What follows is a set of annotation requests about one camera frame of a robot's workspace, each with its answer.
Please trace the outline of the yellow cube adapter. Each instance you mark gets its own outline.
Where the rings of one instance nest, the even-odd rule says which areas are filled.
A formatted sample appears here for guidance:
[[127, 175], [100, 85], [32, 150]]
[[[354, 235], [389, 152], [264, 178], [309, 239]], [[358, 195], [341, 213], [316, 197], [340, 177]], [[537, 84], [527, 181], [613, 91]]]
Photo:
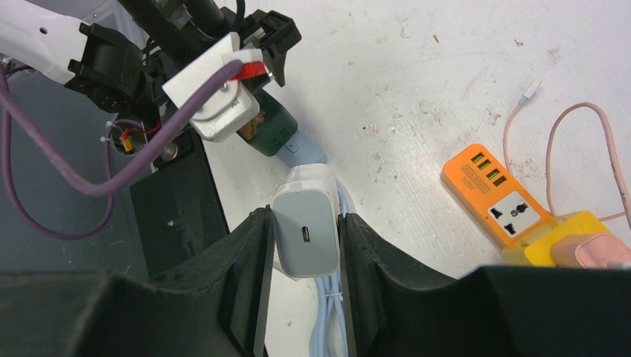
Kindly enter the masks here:
[[552, 247], [570, 236], [610, 234], [593, 213], [583, 210], [547, 219], [502, 250], [507, 263], [518, 266], [555, 267]]

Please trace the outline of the dark green cube adapter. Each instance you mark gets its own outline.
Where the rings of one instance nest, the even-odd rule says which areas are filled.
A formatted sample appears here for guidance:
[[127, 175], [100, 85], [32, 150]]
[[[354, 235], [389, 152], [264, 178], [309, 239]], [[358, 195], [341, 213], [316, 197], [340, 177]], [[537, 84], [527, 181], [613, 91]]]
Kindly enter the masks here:
[[237, 134], [261, 154], [272, 157], [298, 130], [297, 120], [264, 90], [255, 95], [260, 111]]

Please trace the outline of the light blue power strip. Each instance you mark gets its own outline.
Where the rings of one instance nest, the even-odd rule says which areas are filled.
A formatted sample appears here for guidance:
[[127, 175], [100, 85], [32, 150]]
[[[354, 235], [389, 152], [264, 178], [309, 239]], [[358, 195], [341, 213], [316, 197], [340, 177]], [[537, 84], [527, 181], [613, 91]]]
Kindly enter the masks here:
[[297, 130], [275, 156], [289, 168], [327, 163], [327, 155], [321, 146], [301, 130]]

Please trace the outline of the white plug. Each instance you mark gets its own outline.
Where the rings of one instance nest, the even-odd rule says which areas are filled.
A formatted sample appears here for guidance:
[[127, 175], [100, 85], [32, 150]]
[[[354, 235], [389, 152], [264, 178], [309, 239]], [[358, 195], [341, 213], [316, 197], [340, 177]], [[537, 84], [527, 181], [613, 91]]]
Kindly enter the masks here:
[[293, 167], [272, 200], [281, 268], [293, 278], [326, 277], [339, 268], [339, 195], [326, 164]]

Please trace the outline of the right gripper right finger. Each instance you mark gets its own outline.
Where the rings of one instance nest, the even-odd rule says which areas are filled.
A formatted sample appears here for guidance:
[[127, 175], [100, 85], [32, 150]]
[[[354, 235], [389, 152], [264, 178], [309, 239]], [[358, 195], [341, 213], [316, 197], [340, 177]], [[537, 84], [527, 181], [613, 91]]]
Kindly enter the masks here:
[[628, 356], [630, 272], [481, 266], [454, 279], [339, 220], [350, 356]]

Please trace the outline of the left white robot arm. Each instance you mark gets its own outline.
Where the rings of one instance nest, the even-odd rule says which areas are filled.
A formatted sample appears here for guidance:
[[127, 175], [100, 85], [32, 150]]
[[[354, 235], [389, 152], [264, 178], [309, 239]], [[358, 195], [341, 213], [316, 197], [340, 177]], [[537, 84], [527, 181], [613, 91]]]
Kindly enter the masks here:
[[[194, 96], [211, 76], [199, 57], [217, 47], [221, 36], [242, 50], [247, 36], [263, 31], [258, 46], [280, 86], [285, 83], [286, 54], [301, 40], [291, 18], [261, 10], [244, 16], [242, 2], [236, 13], [203, 1], [123, 1], [122, 6], [164, 54], [182, 66], [165, 85], [177, 105]], [[143, 54], [124, 35], [29, 1], [1, 3], [1, 52], [84, 94], [105, 112], [128, 111], [150, 91]]]

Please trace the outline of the pink charger plug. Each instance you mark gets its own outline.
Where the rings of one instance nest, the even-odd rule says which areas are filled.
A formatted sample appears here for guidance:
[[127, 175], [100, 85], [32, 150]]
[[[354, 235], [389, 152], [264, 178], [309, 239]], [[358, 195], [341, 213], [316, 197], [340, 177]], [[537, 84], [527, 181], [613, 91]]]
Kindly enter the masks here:
[[611, 233], [573, 234], [551, 246], [557, 266], [630, 269], [630, 248]]

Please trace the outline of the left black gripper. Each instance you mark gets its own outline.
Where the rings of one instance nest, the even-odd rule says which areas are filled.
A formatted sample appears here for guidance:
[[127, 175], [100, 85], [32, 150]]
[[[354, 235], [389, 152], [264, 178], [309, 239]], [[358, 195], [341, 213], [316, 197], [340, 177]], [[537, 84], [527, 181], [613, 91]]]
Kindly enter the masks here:
[[293, 19], [277, 11], [255, 10], [246, 14], [244, 1], [235, 11], [215, 1], [129, 0], [119, 4], [172, 61], [188, 64], [229, 33], [237, 33], [238, 47], [256, 45], [275, 82], [286, 84], [287, 52], [302, 36]]

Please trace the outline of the orange power strip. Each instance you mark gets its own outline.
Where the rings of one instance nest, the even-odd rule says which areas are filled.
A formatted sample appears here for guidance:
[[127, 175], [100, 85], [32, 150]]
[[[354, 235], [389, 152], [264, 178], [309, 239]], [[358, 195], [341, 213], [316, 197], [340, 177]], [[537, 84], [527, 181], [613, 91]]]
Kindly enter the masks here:
[[443, 165], [441, 180], [500, 248], [551, 218], [482, 144], [471, 144], [449, 159]]

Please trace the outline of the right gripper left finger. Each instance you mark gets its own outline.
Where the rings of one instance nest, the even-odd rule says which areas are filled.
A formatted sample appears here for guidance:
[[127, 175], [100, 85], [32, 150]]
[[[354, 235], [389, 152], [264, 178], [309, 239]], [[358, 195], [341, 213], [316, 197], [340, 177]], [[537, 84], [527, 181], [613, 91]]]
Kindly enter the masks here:
[[274, 216], [141, 282], [115, 272], [1, 276], [3, 356], [266, 356]]

